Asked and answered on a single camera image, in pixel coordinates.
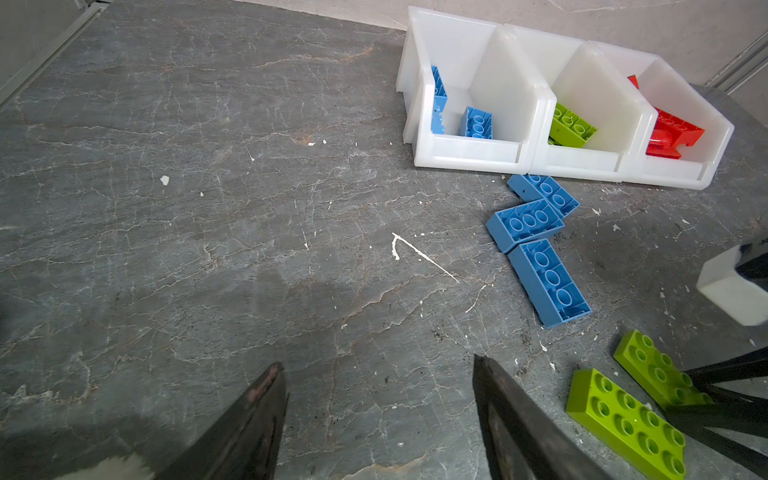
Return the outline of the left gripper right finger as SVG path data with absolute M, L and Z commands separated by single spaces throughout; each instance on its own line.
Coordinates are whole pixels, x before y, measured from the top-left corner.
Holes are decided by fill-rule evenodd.
M 476 355 L 472 385 L 493 479 L 607 479 L 494 359 Z

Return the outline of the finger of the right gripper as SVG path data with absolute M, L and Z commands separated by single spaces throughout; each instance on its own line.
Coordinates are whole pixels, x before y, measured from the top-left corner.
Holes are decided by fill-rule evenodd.
M 767 363 L 768 348 L 763 347 L 730 360 L 687 370 L 686 374 L 696 385 L 717 384 L 766 377 Z
M 717 402 L 672 405 L 670 424 L 759 477 L 767 476 L 767 454 L 724 436 L 721 431 L 767 439 L 767 400 L 738 393 L 718 393 Z

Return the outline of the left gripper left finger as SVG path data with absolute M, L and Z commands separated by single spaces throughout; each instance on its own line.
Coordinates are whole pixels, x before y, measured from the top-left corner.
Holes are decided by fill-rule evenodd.
M 271 364 L 158 479 L 272 479 L 288 406 L 283 365 Z

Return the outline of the blue lego brick long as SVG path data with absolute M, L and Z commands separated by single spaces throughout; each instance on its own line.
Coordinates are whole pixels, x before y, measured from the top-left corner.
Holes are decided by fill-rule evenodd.
M 565 224 L 546 200 L 536 200 L 495 212 L 486 228 L 498 249 L 508 254 L 522 243 L 556 235 Z

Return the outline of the red lego brick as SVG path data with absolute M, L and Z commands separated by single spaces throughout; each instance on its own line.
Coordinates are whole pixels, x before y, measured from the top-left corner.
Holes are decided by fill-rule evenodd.
M 625 105 L 629 113 L 621 114 L 621 121 L 627 120 L 629 124 L 624 127 L 626 133 L 619 134 L 619 137 L 625 137 L 625 140 L 621 140 L 618 170 L 624 169 L 628 172 L 642 150 L 649 156 L 679 160 L 682 154 L 677 148 L 695 145 L 705 132 L 704 129 L 659 108 L 655 108 L 658 115 L 655 117 L 653 129 L 650 129 L 649 113 L 642 112 L 643 105 L 637 102 L 637 94 L 632 94 L 631 97 L 633 100 Z

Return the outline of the green lego brick long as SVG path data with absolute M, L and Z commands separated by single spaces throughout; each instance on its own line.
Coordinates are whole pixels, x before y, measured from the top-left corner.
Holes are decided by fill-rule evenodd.
M 598 129 L 574 112 L 557 103 L 548 135 L 548 144 L 583 148 Z

